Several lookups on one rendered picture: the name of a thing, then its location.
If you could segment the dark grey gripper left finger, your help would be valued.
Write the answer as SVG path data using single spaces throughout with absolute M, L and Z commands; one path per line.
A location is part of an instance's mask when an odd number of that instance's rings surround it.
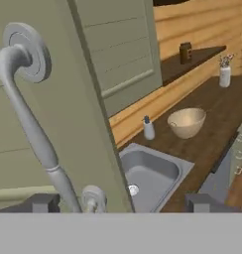
M 0 212 L 48 213 L 60 212 L 61 197 L 57 193 L 36 193 L 25 201 L 0 209 Z

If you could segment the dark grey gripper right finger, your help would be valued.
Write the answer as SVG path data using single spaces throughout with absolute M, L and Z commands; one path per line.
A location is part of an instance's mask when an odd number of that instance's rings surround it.
M 240 212 L 236 206 L 221 203 L 207 193 L 190 193 L 185 196 L 185 208 L 187 212 Z

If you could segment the cream woven basket bowl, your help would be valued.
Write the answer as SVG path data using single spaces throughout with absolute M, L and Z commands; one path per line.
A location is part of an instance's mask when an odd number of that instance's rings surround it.
M 201 108 L 184 108 L 168 117 L 172 131 L 182 139 L 194 137 L 201 129 L 206 112 Z

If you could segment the sage green panelled cabinet door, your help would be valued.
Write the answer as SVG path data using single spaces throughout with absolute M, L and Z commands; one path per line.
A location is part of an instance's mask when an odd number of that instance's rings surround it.
M 153 0 L 75 0 L 107 114 L 163 84 Z

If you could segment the grey dishwasher front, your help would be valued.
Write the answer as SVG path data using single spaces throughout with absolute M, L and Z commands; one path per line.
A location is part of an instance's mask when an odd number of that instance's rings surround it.
M 210 173 L 199 189 L 199 193 L 207 193 L 217 201 L 226 200 L 229 188 L 231 152 L 228 152 L 215 173 Z

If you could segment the steel kitchen sink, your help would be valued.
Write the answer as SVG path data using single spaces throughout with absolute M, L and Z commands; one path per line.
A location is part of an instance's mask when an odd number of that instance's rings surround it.
M 159 212 L 194 166 L 136 143 L 119 156 L 136 212 Z

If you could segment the sage green base cabinets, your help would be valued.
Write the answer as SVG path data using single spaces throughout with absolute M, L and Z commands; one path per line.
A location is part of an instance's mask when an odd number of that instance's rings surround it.
M 240 175 L 242 170 L 242 123 L 238 128 L 238 135 L 232 145 L 231 166 L 229 174 L 229 183 L 232 184 L 237 175 Z

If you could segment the white soap dispenser bottle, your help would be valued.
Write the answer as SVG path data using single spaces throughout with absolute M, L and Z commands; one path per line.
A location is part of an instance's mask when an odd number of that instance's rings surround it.
M 155 129 L 152 121 L 148 115 L 144 116 L 143 119 L 144 136 L 147 140 L 153 140 L 155 138 Z

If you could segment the white vase with flowers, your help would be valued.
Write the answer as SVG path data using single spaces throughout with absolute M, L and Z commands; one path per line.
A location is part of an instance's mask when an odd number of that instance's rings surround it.
M 221 57 L 219 60 L 219 85 L 221 87 L 228 87 L 231 80 L 231 66 L 230 63 L 233 60 L 234 55 L 227 55 Z

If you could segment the dark brown jar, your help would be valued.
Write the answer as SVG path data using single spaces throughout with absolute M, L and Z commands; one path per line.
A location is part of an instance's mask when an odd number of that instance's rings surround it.
M 191 62 L 191 43 L 190 42 L 181 43 L 180 59 L 181 59 L 181 64 L 187 64 Z

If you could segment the dark wooden wall shelf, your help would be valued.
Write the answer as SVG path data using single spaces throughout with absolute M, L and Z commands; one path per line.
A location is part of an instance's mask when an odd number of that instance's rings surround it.
M 217 46 L 192 51 L 191 62 L 181 64 L 180 55 L 176 54 L 161 62 L 163 86 L 185 75 L 197 66 L 205 63 L 216 55 L 226 50 L 226 46 Z

